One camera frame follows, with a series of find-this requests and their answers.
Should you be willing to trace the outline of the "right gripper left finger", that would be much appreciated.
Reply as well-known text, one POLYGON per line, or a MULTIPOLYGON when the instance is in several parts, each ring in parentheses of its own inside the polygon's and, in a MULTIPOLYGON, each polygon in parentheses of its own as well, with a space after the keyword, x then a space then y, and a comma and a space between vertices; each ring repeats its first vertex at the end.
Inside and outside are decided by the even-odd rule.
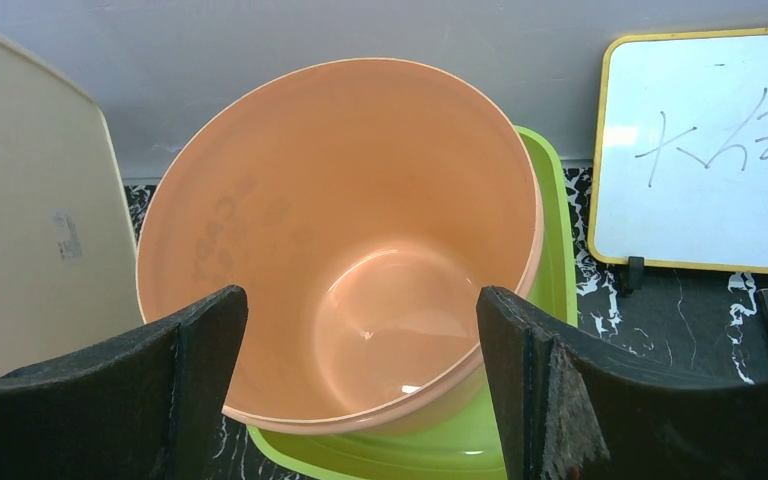
POLYGON ((203 479, 248 316, 225 287, 0 377, 0 479, 203 479))

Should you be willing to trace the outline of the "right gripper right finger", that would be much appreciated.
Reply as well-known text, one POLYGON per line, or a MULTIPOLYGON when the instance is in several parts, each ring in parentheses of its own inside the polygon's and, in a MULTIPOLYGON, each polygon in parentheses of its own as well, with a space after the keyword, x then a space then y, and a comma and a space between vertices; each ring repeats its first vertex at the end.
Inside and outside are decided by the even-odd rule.
POLYGON ((640 357, 486 286, 480 346, 510 479, 768 479, 768 381, 640 357))

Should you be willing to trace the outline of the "cream perforated storage basket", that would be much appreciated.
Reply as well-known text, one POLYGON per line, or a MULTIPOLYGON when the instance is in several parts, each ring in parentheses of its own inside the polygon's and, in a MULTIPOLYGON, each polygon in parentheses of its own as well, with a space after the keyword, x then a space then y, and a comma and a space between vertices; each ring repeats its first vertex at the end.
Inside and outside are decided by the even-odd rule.
POLYGON ((138 327, 135 267, 101 109, 0 35, 0 376, 138 327))

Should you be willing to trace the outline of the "orange plastic bucket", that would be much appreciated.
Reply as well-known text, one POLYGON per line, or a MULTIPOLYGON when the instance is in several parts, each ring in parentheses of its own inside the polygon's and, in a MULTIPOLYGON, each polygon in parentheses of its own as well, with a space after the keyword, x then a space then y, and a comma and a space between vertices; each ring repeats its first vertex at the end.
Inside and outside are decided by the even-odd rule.
POLYGON ((481 288, 529 293, 544 239, 527 148, 481 91, 355 58, 272 80, 210 120, 148 207, 143 317, 242 287, 225 416, 299 435, 406 433, 486 383, 481 288))

